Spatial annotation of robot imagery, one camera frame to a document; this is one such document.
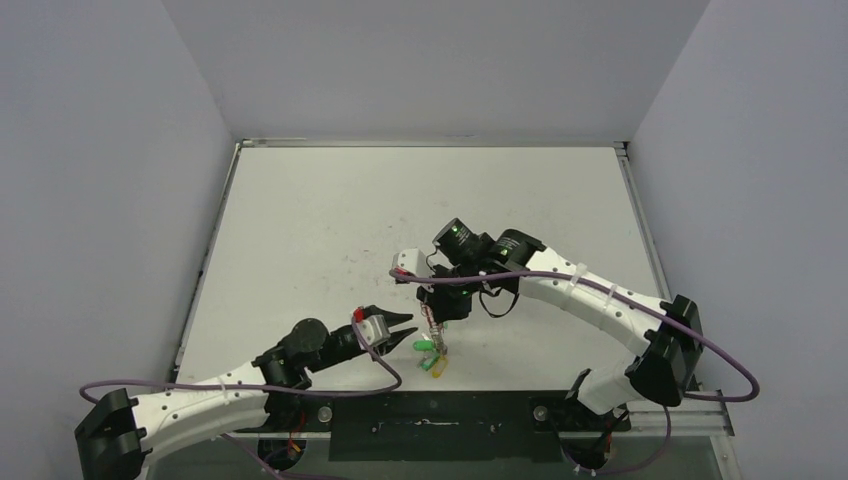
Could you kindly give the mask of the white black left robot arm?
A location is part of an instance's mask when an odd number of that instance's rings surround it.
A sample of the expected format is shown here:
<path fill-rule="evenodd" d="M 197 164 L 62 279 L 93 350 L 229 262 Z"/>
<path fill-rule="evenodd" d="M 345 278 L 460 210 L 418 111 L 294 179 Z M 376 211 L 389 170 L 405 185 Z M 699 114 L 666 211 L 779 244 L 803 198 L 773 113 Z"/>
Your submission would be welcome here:
<path fill-rule="evenodd" d="M 375 305 L 356 308 L 334 331 L 316 318 L 298 321 L 271 348 L 196 383 L 108 380 L 82 386 L 92 408 L 74 430 L 86 479 L 136 479 L 157 460 L 231 432 L 297 420 L 302 398 L 357 398 L 366 390 L 315 390 L 310 374 L 361 355 L 379 365 L 415 333 L 412 315 Z"/>

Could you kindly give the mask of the metal keyring with red grip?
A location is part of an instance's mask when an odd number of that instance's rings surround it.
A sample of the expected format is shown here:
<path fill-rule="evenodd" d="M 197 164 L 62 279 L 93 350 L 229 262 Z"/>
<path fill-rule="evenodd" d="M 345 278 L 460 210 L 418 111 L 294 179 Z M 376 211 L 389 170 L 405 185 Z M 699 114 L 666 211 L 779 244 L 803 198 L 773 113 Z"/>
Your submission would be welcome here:
<path fill-rule="evenodd" d="M 435 322 L 432 310 L 424 303 L 421 303 L 421 313 L 427 322 L 430 339 L 433 342 L 435 351 L 442 356 L 446 356 L 448 349 L 443 337 L 443 327 Z"/>

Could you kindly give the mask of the key with yellow tag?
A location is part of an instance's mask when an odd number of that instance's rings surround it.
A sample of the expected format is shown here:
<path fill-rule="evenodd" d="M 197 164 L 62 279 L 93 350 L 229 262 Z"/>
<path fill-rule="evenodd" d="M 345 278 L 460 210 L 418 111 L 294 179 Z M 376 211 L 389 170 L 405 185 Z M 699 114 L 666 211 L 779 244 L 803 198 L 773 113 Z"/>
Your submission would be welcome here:
<path fill-rule="evenodd" d="M 449 359 L 446 356 L 439 357 L 430 369 L 430 374 L 433 378 L 440 378 L 449 364 Z"/>

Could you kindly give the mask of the key with green tag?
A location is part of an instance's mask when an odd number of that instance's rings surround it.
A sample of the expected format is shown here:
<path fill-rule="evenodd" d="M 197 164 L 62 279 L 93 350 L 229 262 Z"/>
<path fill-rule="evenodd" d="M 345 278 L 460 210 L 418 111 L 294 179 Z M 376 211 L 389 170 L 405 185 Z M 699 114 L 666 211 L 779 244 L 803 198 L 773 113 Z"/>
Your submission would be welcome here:
<path fill-rule="evenodd" d="M 425 356 L 419 363 L 418 367 L 424 371 L 431 370 L 441 359 L 440 355 Z"/>
<path fill-rule="evenodd" d="M 434 351 L 436 349 L 434 343 L 431 340 L 416 340 L 413 342 L 412 346 L 415 351 L 420 352 L 429 352 Z"/>

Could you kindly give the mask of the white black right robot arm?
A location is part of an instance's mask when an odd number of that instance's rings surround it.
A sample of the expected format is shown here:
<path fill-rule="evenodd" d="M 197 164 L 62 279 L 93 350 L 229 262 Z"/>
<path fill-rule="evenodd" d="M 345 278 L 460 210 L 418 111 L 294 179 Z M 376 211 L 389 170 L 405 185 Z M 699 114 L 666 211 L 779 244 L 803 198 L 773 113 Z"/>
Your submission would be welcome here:
<path fill-rule="evenodd" d="M 451 220 L 433 240 L 448 265 L 422 257 L 418 266 L 398 265 L 424 278 L 417 299 L 436 324 L 463 320 L 473 295 L 503 292 L 557 307 L 619 342 L 633 358 L 607 369 L 581 372 L 565 402 L 568 421 L 588 429 L 613 408 L 633 400 L 679 406 L 703 352 L 696 304 L 681 295 L 663 300 L 622 289 L 561 256 L 541 240 L 515 229 L 498 238 L 473 233 Z"/>

